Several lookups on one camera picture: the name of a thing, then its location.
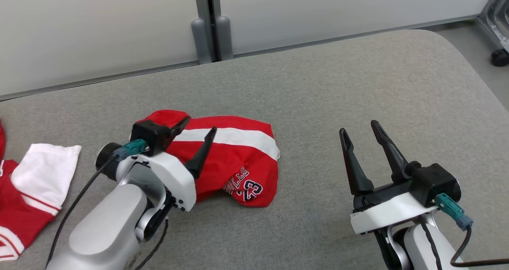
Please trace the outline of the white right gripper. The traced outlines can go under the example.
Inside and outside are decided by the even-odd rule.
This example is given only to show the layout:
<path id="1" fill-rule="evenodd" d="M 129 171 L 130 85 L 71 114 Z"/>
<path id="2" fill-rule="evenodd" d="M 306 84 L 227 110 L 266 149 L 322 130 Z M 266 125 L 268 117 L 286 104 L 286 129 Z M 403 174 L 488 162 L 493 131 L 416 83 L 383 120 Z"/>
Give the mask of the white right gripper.
<path id="1" fill-rule="evenodd" d="M 408 161 L 377 120 L 371 121 L 371 128 L 384 150 L 393 182 L 375 189 L 355 156 L 354 145 L 347 131 L 344 128 L 339 131 L 350 192 L 354 195 L 350 223 L 356 234 L 397 225 L 437 209 L 436 206 L 422 206 L 409 193 L 411 175 L 405 172 Z"/>

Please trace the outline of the grey partition post with feet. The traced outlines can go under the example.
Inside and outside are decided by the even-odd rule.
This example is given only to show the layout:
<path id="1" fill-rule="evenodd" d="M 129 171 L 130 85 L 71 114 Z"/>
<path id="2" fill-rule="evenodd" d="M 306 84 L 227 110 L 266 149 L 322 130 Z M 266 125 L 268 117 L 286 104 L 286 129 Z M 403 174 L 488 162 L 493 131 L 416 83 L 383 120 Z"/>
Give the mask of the grey partition post with feet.
<path id="1" fill-rule="evenodd" d="M 199 64 L 234 58 L 231 20 L 221 11 L 220 0 L 196 0 L 198 18 L 191 22 Z"/>

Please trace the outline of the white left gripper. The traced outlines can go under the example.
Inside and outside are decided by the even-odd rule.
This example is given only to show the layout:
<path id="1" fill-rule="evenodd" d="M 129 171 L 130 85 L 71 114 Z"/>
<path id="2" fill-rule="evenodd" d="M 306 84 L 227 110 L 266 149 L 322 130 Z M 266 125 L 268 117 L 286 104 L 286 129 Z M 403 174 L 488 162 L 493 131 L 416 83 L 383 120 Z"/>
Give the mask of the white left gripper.
<path id="1" fill-rule="evenodd" d="M 169 129 L 169 137 L 175 139 L 182 134 L 190 121 L 190 117 L 184 117 L 176 125 Z M 117 181 L 120 183 L 130 172 L 133 173 L 135 163 L 141 163 L 142 167 L 154 173 L 171 195 L 176 198 L 178 208 L 184 208 L 189 212 L 196 203 L 196 183 L 205 165 L 206 159 L 212 147 L 217 127 L 214 126 L 204 137 L 204 143 L 196 154 L 184 164 L 175 156 L 162 152 L 149 157 L 144 154 L 136 158 L 126 158 L 117 166 Z"/>

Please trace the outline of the silver metal frame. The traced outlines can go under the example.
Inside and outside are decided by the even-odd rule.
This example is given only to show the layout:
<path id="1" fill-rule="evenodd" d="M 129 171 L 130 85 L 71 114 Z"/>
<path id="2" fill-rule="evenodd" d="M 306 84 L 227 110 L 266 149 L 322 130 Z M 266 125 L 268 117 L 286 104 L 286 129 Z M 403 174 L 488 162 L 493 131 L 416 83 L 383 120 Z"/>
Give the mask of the silver metal frame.
<path id="1" fill-rule="evenodd" d="M 509 0 L 488 0 L 477 19 L 501 48 L 509 52 Z"/>

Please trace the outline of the black caster wheel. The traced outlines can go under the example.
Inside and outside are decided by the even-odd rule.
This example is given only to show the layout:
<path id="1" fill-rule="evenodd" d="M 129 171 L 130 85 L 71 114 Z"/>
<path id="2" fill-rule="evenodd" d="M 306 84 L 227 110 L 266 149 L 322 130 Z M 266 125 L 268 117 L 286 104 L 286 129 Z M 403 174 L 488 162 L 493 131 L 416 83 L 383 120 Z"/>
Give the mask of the black caster wheel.
<path id="1" fill-rule="evenodd" d="M 491 53 L 490 62 L 495 67 L 505 67 L 509 65 L 509 52 L 505 49 L 498 49 Z"/>

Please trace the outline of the large red Bulls jersey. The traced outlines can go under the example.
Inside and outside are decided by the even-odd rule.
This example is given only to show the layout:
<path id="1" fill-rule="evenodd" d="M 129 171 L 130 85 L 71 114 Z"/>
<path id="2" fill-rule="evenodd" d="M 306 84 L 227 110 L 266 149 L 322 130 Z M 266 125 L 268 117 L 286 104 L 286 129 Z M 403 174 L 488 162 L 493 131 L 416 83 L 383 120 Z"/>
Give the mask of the large red Bulls jersey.
<path id="1" fill-rule="evenodd" d="M 60 212 L 82 149 L 32 144 L 18 163 L 5 147 L 0 122 L 0 261 L 18 259 Z"/>

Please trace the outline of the small red white-banded garment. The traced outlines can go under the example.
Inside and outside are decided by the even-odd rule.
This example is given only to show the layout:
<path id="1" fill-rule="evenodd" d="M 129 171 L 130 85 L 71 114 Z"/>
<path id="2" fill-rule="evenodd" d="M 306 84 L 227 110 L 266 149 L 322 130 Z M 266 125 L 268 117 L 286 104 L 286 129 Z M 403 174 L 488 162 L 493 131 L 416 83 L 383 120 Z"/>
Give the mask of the small red white-banded garment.
<path id="1" fill-rule="evenodd" d="M 197 201 L 224 190 L 243 206 L 269 206 L 278 190 L 280 157 L 269 123 L 239 116 L 191 118 L 167 153 L 185 163 L 213 127 L 218 130 L 196 180 Z"/>

